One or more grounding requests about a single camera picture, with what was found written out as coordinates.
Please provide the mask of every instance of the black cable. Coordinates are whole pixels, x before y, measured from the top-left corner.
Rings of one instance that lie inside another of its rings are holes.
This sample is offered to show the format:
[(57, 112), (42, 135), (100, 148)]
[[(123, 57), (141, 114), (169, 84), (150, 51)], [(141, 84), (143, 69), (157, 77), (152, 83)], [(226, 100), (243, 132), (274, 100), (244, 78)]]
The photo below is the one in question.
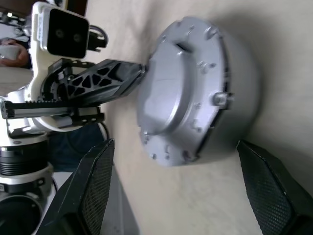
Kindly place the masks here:
[(106, 32), (102, 28), (95, 26), (95, 25), (90, 25), (90, 29), (97, 31), (102, 35), (102, 37), (104, 38), (103, 39), (104, 44), (102, 45), (102, 47), (106, 47), (108, 42), (109, 42), (109, 38), (108, 38), (108, 35), (106, 34)]
[(103, 122), (100, 122), (99, 124), (104, 128), (104, 131), (106, 132), (107, 139), (110, 139), (110, 133), (109, 133), (107, 126)]
[(57, 193), (57, 191), (58, 191), (58, 186), (57, 186), (57, 183), (55, 182), (55, 180), (54, 180), (53, 177), (52, 177), (52, 183), (53, 183), (53, 186), (54, 186), (55, 193)]

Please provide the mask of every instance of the camera lens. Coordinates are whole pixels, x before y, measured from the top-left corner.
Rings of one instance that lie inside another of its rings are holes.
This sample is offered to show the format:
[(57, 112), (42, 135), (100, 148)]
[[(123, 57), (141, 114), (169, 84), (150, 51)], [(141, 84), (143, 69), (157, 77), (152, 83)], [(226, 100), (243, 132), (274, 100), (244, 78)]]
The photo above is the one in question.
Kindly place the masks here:
[(80, 36), (78, 33), (74, 35), (74, 41), (77, 43), (80, 43), (82, 41), (82, 36)]
[(55, 31), (55, 35), (58, 37), (58, 38), (64, 38), (64, 32), (61, 30), (61, 29), (57, 29)]

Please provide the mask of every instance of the table surface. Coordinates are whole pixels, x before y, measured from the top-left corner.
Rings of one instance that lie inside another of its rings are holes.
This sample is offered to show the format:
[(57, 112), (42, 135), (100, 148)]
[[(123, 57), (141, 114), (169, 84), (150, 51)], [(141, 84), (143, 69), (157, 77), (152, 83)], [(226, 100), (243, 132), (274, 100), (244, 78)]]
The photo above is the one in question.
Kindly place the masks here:
[[(313, 1), (89, 0), (86, 17), (109, 45), (86, 60), (146, 63), (156, 38), (186, 15), (210, 20), (251, 48), (262, 71), (258, 118), (246, 139), (265, 147), (313, 195)], [(164, 168), (136, 124), (137, 90), (104, 105), (115, 164), (142, 234), (260, 235), (236, 152), (210, 164)]]

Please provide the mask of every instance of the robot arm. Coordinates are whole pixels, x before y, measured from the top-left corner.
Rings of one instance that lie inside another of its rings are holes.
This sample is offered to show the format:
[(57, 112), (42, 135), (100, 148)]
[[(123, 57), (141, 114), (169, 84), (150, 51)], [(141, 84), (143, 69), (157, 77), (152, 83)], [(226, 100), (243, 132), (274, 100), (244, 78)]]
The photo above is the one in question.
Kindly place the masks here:
[(90, 29), (101, 31), (50, 4), (33, 6), (33, 79), (0, 98), (1, 233), (31, 234), (39, 225), (53, 173), (46, 134), (102, 122), (99, 105), (128, 95), (145, 73), (144, 65), (124, 61), (81, 62), (87, 49), (96, 50)]

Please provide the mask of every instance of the mesh texture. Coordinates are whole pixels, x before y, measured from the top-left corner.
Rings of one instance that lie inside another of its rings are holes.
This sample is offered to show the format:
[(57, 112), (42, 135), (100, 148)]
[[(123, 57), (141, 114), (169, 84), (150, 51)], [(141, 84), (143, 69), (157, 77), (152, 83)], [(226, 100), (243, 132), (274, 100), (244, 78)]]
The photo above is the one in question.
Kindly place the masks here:
[(99, 235), (109, 197), (114, 144), (110, 144), (94, 168), (82, 201), (82, 214), (91, 235)]
[(240, 154), (246, 193), (263, 235), (280, 235), (292, 218), (292, 207), (267, 163)]

